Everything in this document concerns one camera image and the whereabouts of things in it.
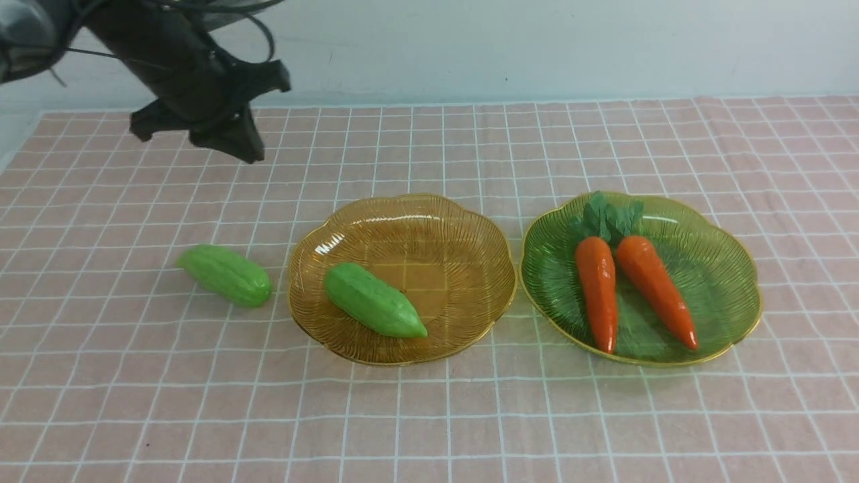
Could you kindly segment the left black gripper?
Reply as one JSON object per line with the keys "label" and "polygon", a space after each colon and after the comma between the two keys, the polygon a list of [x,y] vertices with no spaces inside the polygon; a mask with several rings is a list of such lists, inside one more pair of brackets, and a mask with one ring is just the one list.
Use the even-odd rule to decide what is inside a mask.
{"label": "left black gripper", "polygon": [[183,131],[196,147],[248,164],[266,159],[250,104],[273,91],[290,91],[291,74],[275,58],[250,63],[234,57],[203,21],[206,13],[248,18],[251,6],[83,1],[81,7],[85,27],[154,95],[132,113],[130,131],[138,140]]}

